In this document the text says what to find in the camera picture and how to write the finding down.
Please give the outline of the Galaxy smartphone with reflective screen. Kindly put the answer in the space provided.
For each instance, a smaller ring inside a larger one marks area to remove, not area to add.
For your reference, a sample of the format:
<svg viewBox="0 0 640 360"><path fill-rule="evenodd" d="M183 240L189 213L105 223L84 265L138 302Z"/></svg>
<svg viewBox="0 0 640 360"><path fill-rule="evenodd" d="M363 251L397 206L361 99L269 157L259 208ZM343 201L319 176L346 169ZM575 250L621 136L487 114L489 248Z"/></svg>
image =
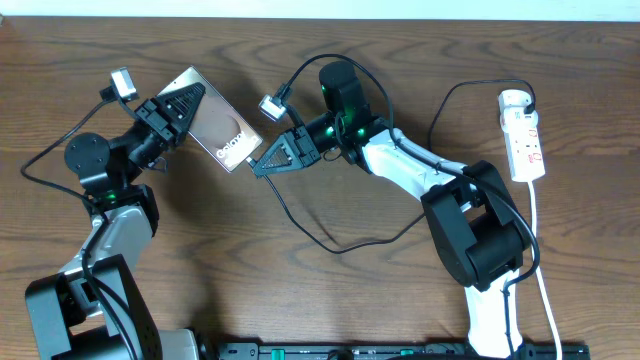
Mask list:
<svg viewBox="0 0 640 360"><path fill-rule="evenodd" d="M260 135L194 67L172 80L159 95L201 83L205 94L189 133L227 172L233 172L263 142Z"/></svg>

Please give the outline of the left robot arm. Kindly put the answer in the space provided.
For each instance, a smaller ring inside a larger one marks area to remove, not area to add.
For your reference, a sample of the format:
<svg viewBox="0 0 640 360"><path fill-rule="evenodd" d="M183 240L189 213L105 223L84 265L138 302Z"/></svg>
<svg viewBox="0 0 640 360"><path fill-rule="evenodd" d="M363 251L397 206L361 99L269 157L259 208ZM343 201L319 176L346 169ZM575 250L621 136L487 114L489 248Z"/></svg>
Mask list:
<svg viewBox="0 0 640 360"><path fill-rule="evenodd" d="M193 329L157 328L132 276L159 221L152 189L135 180L184 142L205 93L194 83L147 99L127 111L132 126L110 140L78 126L58 139L84 190L70 194L83 203L92 230L66 265L25 291L41 358L209 358Z"/></svg>

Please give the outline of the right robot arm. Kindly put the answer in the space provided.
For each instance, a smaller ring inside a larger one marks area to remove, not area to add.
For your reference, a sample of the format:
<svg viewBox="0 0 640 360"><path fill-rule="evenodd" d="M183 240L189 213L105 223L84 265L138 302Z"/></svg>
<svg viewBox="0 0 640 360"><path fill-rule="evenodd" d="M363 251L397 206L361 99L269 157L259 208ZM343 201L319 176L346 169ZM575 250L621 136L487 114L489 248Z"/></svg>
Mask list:
<svg viewBox="0 0 640 360"><path fill-rule="evenodd" d="M477 358L521 359L513 290L530 277L519 271L536 236L517 210L497 169L448 161L413 143L392 115L375 114L357 77L361 65L335 55L319 72L327 107L304 123L289 104L290 82L265 96L261 111L292 128L251 164L259 178L308 168L329 150L365 172L385 178L419 200L438 256L465 289L470 317L467 342Z"/></svg>

